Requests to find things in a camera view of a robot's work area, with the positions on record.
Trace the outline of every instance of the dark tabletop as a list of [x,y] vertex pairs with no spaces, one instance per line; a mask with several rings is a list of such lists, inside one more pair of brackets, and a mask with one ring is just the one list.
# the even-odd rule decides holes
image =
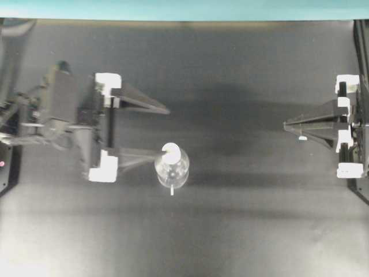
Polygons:
[[116,146],[176,142],[190,176],[174,197],[152,164],[91,183],[77,151],[25,147],[0,198],[0,274],[368,276],[368,206],[336,178],[335,153],[283,131],[335,97],[336,75],[358,74],[352,29],[39,20],[14,90],[60,60],[81,98],[89,74],[119,73],[172,113],[120,111]]

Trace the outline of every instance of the transparent bottle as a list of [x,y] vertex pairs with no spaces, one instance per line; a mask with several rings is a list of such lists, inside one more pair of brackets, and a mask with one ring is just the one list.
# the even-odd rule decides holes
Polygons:
[[164,155],[155,160],[155,169],[160,183],[171,189],[178,189],[185,184],[189,177],[190,159],[187,153],[175,143],[167,143],[161,149]]

